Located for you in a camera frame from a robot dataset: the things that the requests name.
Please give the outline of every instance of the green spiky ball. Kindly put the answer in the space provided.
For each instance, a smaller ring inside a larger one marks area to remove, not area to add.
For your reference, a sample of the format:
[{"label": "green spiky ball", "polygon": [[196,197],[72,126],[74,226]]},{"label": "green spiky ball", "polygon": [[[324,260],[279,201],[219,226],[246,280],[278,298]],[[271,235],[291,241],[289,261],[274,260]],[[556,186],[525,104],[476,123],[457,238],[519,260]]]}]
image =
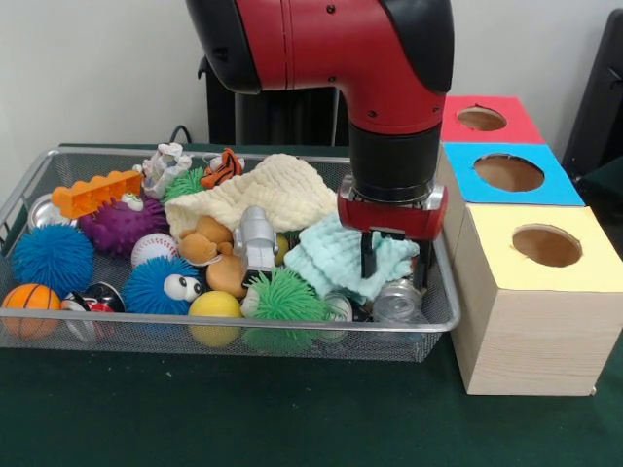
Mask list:
[{"label": "green spiky ball", "polygon": [[[324,321],[328,317],[327,304],[291,269],[273,269],[272,279],[260,274],[249,286],[259,296],[254,319]],[[317,336],[316,330],[249,328],[243,340],[258,351],[288,355],[307,350]]]},{"label": "green spiky ball", "polygon": [[203,191],[202,186],[203,169],[193,168],[188,172],[175,178],[165,188],[164,202],[171,201],[174,198],[181,197],[183,195],[191,195],[192,193],[198,193]]}]

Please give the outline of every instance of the green tablecloth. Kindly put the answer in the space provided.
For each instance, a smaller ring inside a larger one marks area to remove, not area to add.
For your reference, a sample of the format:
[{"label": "green tablecloth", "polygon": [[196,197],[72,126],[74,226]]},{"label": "green tablecloth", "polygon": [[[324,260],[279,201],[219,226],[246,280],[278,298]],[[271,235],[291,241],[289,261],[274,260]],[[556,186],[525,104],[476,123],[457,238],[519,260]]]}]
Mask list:
[{"label": "green tablecloth", "polygon": [[0,372],[7,467],[623,465],[623,341],[588,398],[466,396],[448,337],[420,365],[3,349]]}]

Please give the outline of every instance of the orange basketball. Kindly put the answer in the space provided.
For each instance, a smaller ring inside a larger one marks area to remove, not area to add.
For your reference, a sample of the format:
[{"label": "orange basketball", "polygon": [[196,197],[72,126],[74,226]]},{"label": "orange basketball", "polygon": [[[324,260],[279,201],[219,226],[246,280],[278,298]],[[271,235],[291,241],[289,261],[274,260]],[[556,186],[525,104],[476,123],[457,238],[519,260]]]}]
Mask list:
[{"label": "orange basketball", "polygon": [[[60,298],[45,285],[25,284],[9,292],[2,303],[2,307],[56,310],[60,309]],[[58,325],[58,320],[4,317],[2,323],[12,336],[27,341],[35,341],[48,336]]]}]

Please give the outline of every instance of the black cable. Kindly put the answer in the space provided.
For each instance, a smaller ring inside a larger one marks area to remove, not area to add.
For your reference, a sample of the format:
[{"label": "black cable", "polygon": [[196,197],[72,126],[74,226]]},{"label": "black cable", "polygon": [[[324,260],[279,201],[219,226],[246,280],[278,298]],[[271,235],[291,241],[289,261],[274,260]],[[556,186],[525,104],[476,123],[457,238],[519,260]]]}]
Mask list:
[{"label": "black cable", "polygon": [[172,143],[173,141],[175,141],[175,138],[177,138],[177,133],[179,133],[180,131],[182,131],[184,133],[184,136],[186,136],[186,141],[188,142],[188,144],[193,144],[193,138],[191,138],[190,131],[183,125],[178,125],[175,127],[175,130],[171,134],[171,137],[168,138],[168,142]]}]

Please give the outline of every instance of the white wall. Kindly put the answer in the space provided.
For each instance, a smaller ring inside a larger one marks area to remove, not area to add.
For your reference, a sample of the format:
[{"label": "white wall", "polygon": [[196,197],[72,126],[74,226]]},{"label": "white wall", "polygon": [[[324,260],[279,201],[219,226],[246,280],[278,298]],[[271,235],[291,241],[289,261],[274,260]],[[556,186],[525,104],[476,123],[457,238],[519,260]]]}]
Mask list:
[{"label": "white wall", "polygon": [[182,0],[0,0],[0,162],[20,172],[59,142],[159,142],[177,124],[205,141],[201,56]]},{"label": "white wall", "polygon": [[[454,93],[519,95],[559,157],[619,0],[454,0]],[[61,141],[207,139],[182,0],[0,0],[0,198]]]},{"label": "white wall", "polygon": [[561,158],[620,0],[453,0],[453,93],[517,95]]}]

